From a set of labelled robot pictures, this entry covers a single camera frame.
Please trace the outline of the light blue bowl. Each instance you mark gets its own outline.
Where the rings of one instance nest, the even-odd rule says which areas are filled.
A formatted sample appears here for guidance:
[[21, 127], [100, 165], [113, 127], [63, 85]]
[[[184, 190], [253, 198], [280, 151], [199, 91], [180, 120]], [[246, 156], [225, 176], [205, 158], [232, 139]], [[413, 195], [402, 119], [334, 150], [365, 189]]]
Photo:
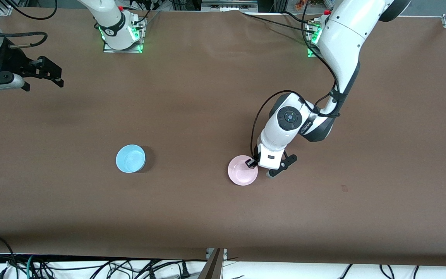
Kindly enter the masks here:
[[126, 145], [116, 155], [117, 168], [124, 173], [140, 171], [146, 163], [146, 154], [138, 145]]

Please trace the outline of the brown table mat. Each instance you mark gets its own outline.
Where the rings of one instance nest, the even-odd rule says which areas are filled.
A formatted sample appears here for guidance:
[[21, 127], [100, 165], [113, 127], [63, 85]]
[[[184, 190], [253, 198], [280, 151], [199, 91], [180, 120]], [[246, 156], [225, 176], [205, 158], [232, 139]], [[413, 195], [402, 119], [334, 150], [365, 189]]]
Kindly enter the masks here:
[[[0, 237], [16, 253], [239, 261], [446, 265], [446, 29], [439, 18], [378, 23], [330, 135], [287, 147], [276, 178], [234, 185], [262, 103], [315, 102], [333, 78], [299, 31], [230, 12], [162, 12], [143, 53], [103, 53], [85, 9], [20, 14], [44, 31], [26, 55], [62, 67], [0, 91]], [[117, 168], [126, 145], [145, 151]]]

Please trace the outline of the pink bowl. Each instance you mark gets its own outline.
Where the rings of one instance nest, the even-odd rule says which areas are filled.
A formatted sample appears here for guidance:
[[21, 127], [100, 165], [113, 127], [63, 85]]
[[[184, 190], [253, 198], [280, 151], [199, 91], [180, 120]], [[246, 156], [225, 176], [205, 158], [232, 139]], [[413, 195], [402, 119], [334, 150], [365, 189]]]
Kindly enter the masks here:
[[230, 180], [239, 186], [247, 186], [252, 184], [258, 176], [257, 167], [249, 168], [247, 161], [253, 162], [252, 157], [239, 155], [234, 157], [228, 165], [228, 176]]

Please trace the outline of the metal table frame bracket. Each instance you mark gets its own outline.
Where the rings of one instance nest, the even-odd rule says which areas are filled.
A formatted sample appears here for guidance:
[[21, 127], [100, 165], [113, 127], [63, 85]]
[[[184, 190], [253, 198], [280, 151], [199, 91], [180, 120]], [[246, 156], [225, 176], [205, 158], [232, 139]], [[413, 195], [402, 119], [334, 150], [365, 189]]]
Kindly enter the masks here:
[[197, 279], [222, 279], [223, 263], [228, 259], [226, 248], [208, 248], [209, 258]]

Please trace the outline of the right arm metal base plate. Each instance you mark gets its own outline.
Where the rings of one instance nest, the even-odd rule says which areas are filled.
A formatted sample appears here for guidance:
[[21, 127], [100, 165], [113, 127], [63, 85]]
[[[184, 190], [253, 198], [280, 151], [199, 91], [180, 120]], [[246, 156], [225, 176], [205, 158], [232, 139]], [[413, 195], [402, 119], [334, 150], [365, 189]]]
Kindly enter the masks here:
[[114, 49], [109, 44], [106, 43], [105, 38], [102, 37], [104, 40], [104, 46], [103, 46], [103, 52], [104, 53], [143, 53], [143, 47], [144, 47], [144, 39], [146, 35], [146, 26], [147, 26], [147, 18], [142, 18], [138, 21], [133, 21], [135, 25], [133, 27], [129, 27], [127, 30], [128, 36], [126, 39], [128, 39], [128, 42], [131, 42], [132, 44], [125, 49]]

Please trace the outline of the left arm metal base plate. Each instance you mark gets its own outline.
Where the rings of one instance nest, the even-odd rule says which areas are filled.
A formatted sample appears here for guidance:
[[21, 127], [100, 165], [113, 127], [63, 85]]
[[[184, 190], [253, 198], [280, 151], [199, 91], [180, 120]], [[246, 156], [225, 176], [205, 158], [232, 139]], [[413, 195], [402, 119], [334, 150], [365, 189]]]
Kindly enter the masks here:
[[308, 21], [304, 24], [306, 40], [310, 44], [311, 48], [308, 48], [308, 57], [316, 57], [316, 53], [320, 53], [317, 43], [319, 42], [322, 34], [321, 23], [319, 21]]

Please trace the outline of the orange colourful object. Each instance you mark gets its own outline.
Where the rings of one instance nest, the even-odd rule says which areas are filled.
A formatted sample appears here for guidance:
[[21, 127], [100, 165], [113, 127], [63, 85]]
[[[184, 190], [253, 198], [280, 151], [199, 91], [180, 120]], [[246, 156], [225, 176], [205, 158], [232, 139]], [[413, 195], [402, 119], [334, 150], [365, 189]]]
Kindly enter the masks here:
[[293, 8], [295, 11], [303, 10], [305, 8], [305, 5], [307, 5], [307, 7], [319, 8], [319, 9], [325, 9], [327, 7], [324, 3], [324, 0], [294, 0], [293, 1]]

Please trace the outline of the grey device with ports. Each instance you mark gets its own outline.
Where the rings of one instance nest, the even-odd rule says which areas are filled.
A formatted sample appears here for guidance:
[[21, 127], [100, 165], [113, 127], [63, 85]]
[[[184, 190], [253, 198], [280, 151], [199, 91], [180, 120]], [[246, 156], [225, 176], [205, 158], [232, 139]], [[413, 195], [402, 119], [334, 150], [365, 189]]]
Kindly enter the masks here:
[[201, 0], [201, 11], [259, 12], [258, 0]]

